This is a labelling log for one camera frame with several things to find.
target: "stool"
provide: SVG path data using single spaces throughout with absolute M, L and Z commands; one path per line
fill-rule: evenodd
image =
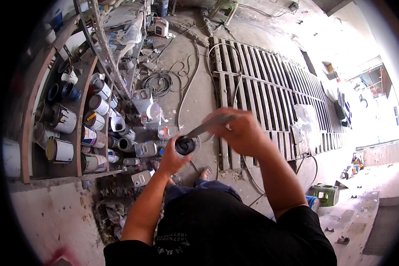
M 237 0 L 218 0 L 214 5 L 213 10 L 210 12 L 210 18 L 218 19 L 219 21 L 223 21 L 225 25 L 228 25 L 229 21 L 235 14 L 237 7 Z
M 322 183 L 312 186 L 308 191 L 309 196 L 319 198 L 320 207 L 331 207 L 336 205 L 339 193 L 337 186 L 325 185 Z

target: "black t-shirt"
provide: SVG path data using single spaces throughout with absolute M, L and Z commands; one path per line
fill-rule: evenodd
M 298 206 L 274 222 L 226 192 L 202 189 L 171 201 L 155 245 L 126 240 L 104 248 L 106 265 L 336 265 L 318 215 Z

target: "left hand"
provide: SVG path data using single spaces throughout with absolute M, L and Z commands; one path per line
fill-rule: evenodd
M 181 133 L 177 133 L 173 138 L 168 141 L 167 146 L 165 146 L 164 149 L 164 154 L 162 155 L 158 171 L 162 172 L 167 178 L 170 178 L 171 175 L 177 173 L 193 157 L 192 154 L 188 154 L 185 157 L 180 158 L 176 154 L 176 148 L 174 146 L 174 143 L 181 135 Z

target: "person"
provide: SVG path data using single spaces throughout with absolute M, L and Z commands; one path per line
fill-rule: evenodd
M 106 265 L 140 260 L 163 265 L 336 265 L 334 250 L 307 205 L 296 174 L 277 146 L 264 135 L 250 112 L 220 108 L 217 114 L 235 114 L 228 125 L 209 128 L 235 152 L 260 163 L 266 197 L 277 222 L 244 205 L 233 188 L 207 181 L 206 167 L 196 187 L 181 189 L 170 181 L 192 155 L 179 158 L 174 137 L 161 165 L 133 204 L 119 242 L 104 248 Z M 163 193 L 164 218 L 158 224 Z

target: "blue cloth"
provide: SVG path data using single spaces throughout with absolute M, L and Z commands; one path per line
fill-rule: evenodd
M 186 193 L 200 190 L 200 189 L 211 189 L 211 190 L 227 192 L 242 202 L 239 194 L 231 186 L 225 185 L 222 182 L 217 181 L 217 180 L 208 181 L 208 180 L 200 179 L 200 180 L 195 181 L 193 188 L 186 187 L 186 186 L 178 186 L 178 185 L 170 186 L 167 191 L 167 195 L 165 196 L 164 209 L 170 201 L 172 201 Z

